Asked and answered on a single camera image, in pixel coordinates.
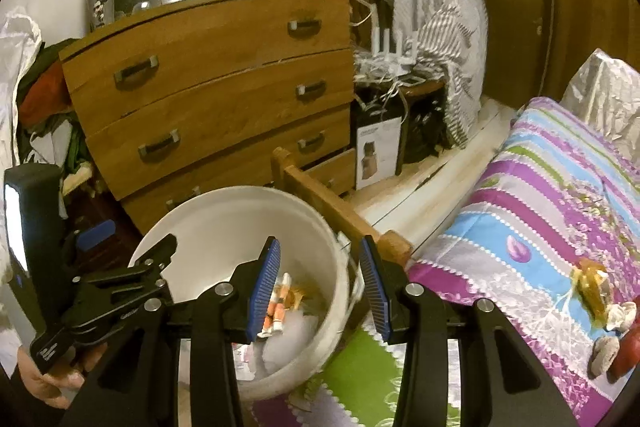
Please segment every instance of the metal screw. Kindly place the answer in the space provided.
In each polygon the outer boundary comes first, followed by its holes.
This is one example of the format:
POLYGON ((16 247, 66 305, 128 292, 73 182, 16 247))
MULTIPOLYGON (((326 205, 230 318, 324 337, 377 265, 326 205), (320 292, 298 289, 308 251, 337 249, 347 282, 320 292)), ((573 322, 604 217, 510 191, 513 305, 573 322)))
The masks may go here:
POLYGON ((489 299, 478 299, 476 301, 476 306, 478 306, 478 309, 481 312, 485 313, 492 312, 495 308, 494 303, 492 303, 489 299))
POLYGON ((417 297, 424 293, 424 288, 417 282, 410 282, 407 286, 404 287, 404 291, 406 291, 411 296, 417 297))
POLYGON ((229 295, 234 290, 231 283, 221 282, 216 285, 216 293, 221 296, 229 295))
POLYGON ((145 302, 145 310, 148 312, 157 312, 162 306, 162 301, 160 299, 148 299, 145 302))

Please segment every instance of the lit screen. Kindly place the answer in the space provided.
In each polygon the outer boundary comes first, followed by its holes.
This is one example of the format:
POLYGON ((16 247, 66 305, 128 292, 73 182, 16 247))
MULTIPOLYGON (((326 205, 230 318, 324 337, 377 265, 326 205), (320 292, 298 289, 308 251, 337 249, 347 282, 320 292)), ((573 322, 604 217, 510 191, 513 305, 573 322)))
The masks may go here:
POLYGON ((22 216, 20 215, 20 194, 10 185, 4 186, 4 202, 6 204, 6 233, 9 248, 22 269, 27 272, 27 257, 22 242, 22 216))

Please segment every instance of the chest of drawers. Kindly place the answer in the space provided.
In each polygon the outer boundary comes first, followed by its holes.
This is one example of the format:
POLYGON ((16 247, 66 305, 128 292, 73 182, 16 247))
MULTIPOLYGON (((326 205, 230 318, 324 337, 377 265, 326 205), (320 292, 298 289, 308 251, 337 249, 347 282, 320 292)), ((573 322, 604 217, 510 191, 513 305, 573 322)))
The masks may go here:
MULTIPOLYGON (((345 150, 348 22, 348 0, 186 0, 64 49, 87 146, 137 227, 206 190, 267 184, 277 146, 300 166, 345 150)), ((347 190, 352 156, 312 172, 347 190)))

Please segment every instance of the mickey mouse cup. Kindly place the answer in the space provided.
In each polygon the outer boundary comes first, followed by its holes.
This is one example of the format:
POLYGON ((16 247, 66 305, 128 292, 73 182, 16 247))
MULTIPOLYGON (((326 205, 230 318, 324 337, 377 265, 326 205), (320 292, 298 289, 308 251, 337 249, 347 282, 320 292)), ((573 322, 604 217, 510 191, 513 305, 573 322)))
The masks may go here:
POLYGON ((110 24, 114 20, 114 0, 86 0, 91 31, 110 24))

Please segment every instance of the human hand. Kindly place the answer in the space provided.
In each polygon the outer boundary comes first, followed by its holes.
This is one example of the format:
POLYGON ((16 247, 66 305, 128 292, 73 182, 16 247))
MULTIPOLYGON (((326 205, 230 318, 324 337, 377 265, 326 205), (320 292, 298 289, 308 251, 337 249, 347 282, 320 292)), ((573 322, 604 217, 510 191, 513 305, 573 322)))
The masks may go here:
POLYGON ((18 370, 24 387, 37 399, 56 409, 68 409, 71 402, 63 396, 62 389, 80 389, 84 384, 83 371, 91 371, 107 349, 107 344, 92 347, 83 352, 73 367, 64 359, 58 360, 43 375, 29 353, 22 346, 18 349, 18 370))

